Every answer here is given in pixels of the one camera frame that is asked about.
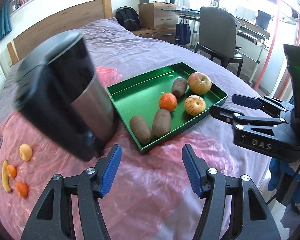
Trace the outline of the blue gloved right hand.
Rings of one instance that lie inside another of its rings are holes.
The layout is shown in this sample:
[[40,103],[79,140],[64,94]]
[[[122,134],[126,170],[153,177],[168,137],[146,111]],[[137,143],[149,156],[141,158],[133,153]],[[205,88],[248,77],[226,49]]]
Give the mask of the blue gloved right hand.
[[300,203],[300,159],[293,163],[272,158],[269,165],[271,179],[268,191],[276,190],[275,199],[287,206]]

